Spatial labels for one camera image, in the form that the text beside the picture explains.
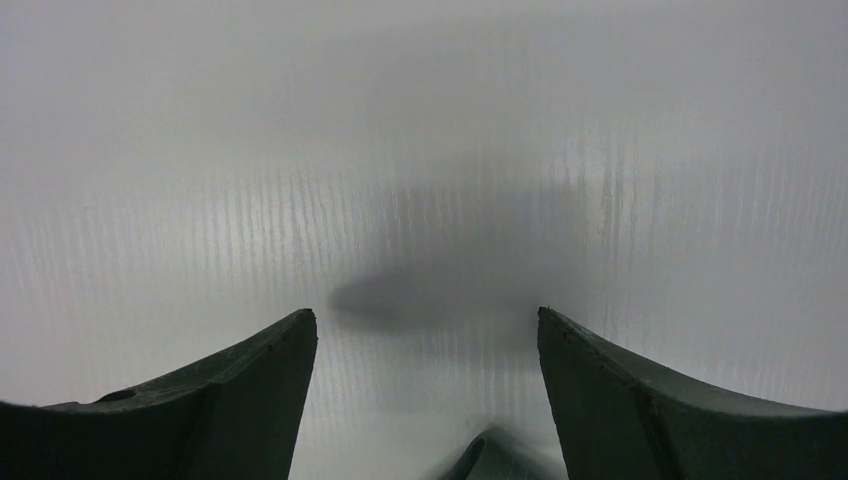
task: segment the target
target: gray surface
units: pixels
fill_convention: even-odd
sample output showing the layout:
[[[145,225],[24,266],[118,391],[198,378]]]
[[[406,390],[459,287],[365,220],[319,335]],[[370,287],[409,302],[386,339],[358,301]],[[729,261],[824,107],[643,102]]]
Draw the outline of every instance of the gray surface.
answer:
[[[561,464],[541,303],[848,408],[846,8],[4,4],[0,397],[94,400],[312,306],[293,478],[415,478],[491,422]]]

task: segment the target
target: black object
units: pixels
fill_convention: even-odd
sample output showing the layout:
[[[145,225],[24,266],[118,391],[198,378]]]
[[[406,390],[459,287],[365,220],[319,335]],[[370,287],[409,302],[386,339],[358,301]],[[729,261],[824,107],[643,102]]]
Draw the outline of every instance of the black object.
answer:
[[[300,310],[92,404],[0,403],[0,478],[287,478],[317,340]]]
[[[541,480],[491,435],[475,438],[442,480]]]
[[[538,347],[571,480],[848,479],[848,412],[700,382],[546,308]]]

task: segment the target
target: black plastic part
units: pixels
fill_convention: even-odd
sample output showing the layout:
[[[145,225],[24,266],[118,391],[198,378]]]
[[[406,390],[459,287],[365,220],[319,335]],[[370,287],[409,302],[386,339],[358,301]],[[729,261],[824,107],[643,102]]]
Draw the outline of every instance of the black plastic part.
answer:
[[[287,478],[317,340],[300,310],[92,404],[0,403],[0,478]]]
[[[486,434],[471,442],[442,480],[540,480],[497,441]]]
[[[848,412],[700,382],[546,308],[538,346],[571,480],[848,479]]]

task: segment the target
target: dark green object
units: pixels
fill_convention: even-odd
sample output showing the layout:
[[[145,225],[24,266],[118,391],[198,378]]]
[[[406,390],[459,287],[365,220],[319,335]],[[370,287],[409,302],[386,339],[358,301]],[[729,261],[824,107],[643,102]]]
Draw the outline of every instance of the dark green object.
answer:
[[[546,308],[538,347],[571,480],[848,479],[848,412],[700,382]]]
[[[317,340],[300,310],[92,404],[0,403],[0,478],[287,478]]]
[[[471,442],[442,480],[541,480],[490,435]]]

